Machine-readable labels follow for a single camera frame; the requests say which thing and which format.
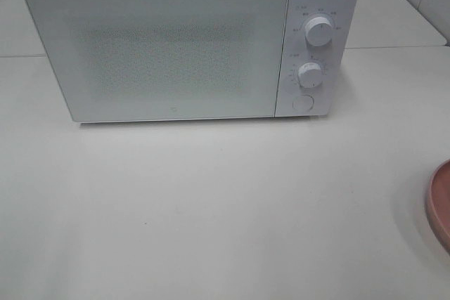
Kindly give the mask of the round door release button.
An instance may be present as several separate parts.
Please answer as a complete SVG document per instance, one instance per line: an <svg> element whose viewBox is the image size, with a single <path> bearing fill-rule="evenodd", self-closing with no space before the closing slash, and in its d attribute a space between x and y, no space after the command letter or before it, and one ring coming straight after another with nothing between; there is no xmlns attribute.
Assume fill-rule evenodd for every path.
<svg viewBox="0 0 450 300"><path fill-rule="evenodd" d="M301 95L296 97L292 103L295 111L307 114L314 107L314 98L309 95Z"/></svg>

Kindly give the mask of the pink round plate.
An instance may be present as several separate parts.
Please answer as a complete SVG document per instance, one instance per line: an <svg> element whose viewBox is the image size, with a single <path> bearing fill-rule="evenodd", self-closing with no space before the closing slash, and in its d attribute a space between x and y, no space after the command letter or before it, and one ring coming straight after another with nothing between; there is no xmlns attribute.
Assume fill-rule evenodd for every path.
<svg viewBox="0 0 450 300"><path fill-rule="evenodd" d="M442 163L430 179L425 210L433 233L449 252L449 160Z"/></svg>

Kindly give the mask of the white microwave door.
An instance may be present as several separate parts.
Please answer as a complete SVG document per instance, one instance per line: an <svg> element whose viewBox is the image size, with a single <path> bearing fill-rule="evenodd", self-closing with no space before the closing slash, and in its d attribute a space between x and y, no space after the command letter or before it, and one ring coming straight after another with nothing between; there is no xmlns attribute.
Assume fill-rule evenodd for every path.
<svg viewBox="0 0 450 300"><path fill-rule="evenodd" d="M72 119L270 117L287 0L26 0Z"/></svg>

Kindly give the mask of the lower white timer knob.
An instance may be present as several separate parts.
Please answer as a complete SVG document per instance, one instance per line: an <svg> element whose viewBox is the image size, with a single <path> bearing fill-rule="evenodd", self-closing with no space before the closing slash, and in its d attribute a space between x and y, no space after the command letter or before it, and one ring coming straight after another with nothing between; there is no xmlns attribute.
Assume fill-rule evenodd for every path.
<svg viewBox="0 0 450 300"><path fill-rule="evenodd" d="M297 72L298 82L306 89L316 88L323 82L324 71L319 63L308 62L300 66Z"/></svg>

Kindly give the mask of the upper white power knob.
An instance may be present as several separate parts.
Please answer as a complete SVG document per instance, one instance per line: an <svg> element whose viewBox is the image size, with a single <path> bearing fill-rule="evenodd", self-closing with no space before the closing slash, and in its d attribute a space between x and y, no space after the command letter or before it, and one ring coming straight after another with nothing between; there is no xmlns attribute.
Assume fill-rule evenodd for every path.
<svg viewBox="0 0 450 300"><path fill-rule="evenodd" d="M305 38L314 47L325 46L333 38L333 28L333 21L327 15L315 15L304 26Z"/></svg>

